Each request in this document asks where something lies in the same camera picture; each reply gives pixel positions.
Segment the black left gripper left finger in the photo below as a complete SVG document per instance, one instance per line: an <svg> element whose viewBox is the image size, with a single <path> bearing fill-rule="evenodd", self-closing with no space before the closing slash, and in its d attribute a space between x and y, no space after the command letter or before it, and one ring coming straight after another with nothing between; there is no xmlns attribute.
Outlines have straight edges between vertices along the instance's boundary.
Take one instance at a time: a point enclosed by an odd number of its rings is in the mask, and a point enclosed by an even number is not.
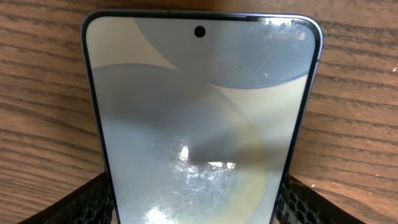
<svg viewBox="0 0 398 224"><path fill-rule="evenodd" d="M19 224L110 224L114 202L106 172Z"/></svg>

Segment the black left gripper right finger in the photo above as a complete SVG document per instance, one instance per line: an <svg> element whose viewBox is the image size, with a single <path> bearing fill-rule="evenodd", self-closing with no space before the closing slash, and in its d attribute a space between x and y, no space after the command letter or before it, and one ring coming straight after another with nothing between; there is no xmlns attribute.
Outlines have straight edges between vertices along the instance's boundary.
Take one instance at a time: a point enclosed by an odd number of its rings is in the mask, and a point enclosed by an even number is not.
<svg viewBox="0 0 398 224"><path fill-rule="evenodd" d="M291 175L283 182L275 218L280 224L364 224Z"/></svg>

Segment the Samsung Galaxy smartphone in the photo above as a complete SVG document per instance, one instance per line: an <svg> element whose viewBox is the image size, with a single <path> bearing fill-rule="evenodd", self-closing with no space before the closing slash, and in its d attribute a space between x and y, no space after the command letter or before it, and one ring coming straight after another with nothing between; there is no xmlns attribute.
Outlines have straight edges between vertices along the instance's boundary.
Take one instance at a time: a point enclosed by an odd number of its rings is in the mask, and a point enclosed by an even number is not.
<svg viewBox="0 0 398 224"><path fill-rule="evenodd" d="M118 223L274 223L322 54L294 14L104 9L81 48Z"/></svg>

